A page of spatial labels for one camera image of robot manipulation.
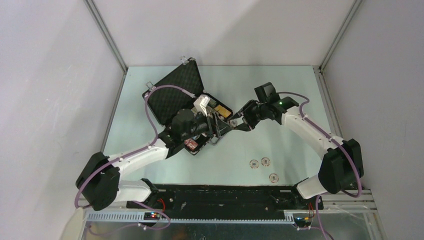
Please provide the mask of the black poker set case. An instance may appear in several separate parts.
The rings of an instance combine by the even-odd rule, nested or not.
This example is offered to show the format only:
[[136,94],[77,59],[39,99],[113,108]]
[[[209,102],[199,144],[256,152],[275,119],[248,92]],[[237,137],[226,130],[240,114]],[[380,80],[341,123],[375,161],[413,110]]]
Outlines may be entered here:
[[222,101],[206,92],[197,61],[193,57],[183,60],[181,65],[156,84],[150,84],[148,90],[142,95],[157,122],[164,127],[164,130],[158,134],[158,137],[169,146],[171,155],[175,155],[178,151],[185,149],[194,156],[208,144],[210,138],[205,133],[192,137],[190,139],[195,140],[198,143],[198,147],[195,152],[191,152],[185,146],[185,141],[173,140],[170,137],[171,120],[179,110],[189,109],[194,114],[199,113],[194,107],[194,101],[200,95],[210,97],[210,102],[207,106],[207,117],[209,117],[210,123],[213,120],[212,114],[217,114],[221,120],[231,125],[230,117],[223,119],[214,108],[217,105],[222,105],[231,110],[233,114],[234,111]]

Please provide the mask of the white red chip stack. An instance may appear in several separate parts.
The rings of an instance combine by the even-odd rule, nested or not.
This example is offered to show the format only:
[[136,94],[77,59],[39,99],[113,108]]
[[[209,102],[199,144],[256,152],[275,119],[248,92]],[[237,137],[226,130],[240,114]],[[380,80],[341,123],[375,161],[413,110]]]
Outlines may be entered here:
[[234,164],[238,185],[271,185],[269,175],[273,169],[272,143],[266,127],[258,126],[252,131],[234,130]]

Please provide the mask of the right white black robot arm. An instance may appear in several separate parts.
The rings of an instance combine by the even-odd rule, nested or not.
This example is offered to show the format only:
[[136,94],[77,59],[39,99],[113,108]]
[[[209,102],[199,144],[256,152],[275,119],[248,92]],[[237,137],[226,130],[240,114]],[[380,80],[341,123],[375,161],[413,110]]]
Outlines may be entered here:
[[361,177],[364,175],[361,146],[355,139],[345,140],[321,128],[307,116],[304,106],[298,103],[292,92],[277,92],[271,82],[254,89],[257,99],[248,101],[232,118],[242,119],[236,129],[252,131],[263,120],[273,120],[285,126],[304,140],[320,157],[321,164],[316,175],[295,185],[291,204],[304,209],[311,198],[325,193],[343,192],[353,198],[362,195]]

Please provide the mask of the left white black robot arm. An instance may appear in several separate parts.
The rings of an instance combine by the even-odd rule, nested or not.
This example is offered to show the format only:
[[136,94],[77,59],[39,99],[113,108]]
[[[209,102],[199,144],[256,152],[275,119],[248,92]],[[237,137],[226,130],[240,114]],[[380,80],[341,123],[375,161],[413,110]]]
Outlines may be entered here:
[[176,155],[185,148],[185,140],[199,135],[219,138],[234,129],[228,121],[215,114],[204,115],[182,109],[173,117],[170,125],[156,133],[154,139],[143,147],[128,152],[105,155],[94,153],[77,178],[78,189],[74,200],[80,208],[83,196],[88,205],[100,211],[115,202],[138,201],[145,208],[153,208],[158,202],[154,185],[143,178],[128,181],[124,178],[138,169]]

